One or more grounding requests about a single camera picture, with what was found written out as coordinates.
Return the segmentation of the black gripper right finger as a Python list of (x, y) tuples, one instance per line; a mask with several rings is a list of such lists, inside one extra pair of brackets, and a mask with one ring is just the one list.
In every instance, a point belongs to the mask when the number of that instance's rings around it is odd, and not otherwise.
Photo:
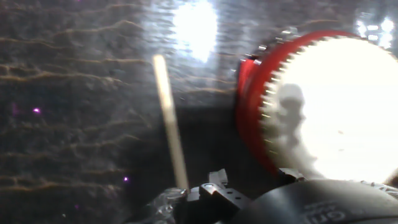
[(278, 183), (279, 184), (292, 184), (294, 182), (307, 181), (297, 169), (281, 168), (278, 170)]

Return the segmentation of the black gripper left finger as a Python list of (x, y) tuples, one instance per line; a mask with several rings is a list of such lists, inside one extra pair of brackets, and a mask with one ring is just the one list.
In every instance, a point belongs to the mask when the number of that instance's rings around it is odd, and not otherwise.
[(210, 172), (208, 182), (192, 188), (187, 197), (188, 213), (192, 218), (232, 218), (250, 203), (245, 195), (228, 188), (225, 169)]

